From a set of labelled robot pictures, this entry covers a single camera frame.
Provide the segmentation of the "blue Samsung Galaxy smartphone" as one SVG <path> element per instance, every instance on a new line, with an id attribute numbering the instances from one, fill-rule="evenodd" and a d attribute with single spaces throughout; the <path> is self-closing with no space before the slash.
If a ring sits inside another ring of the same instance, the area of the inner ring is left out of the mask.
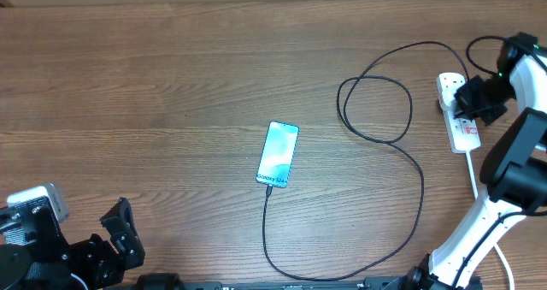
<path id="1" fill-rule="evenodd" d="M 297 145 L 299 127 L 271 121 L 256 173 L 256 181 L 268 186 L 288 186 L 292 160 Z"/>

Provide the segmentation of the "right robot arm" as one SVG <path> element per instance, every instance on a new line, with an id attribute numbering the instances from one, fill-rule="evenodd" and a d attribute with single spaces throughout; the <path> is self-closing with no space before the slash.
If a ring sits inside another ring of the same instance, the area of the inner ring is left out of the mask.
<path id="1" fill-rule="evenodd" d="M 546 149 L 546 49 L 527 33 L 501 40 L 489 79 L 458 84 L 438 77 L 439 103 L 457 134 L 477 119 L 492 124 L 510 99 L 519 115 L 486 156 L 483 187 L 454 232 L 407 275 L 382 282 L 383 289 L 480 289 L 473 273 L 497 242 L 525 218 L 546 213 L 546 163 L 532 155 Z"/>

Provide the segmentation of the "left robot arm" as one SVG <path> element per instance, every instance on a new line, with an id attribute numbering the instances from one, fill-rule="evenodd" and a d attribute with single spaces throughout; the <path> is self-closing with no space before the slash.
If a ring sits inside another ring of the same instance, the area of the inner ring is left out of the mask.
<path id="1" fill-rule="evenodd" d="M 99 289 L 117 285 L 144 263 L 132 208 L 126 198 L 100 218 L 109 240 L 92 234 L 69 244 L 45 197 L 1 209 L 2 289 Z"/>

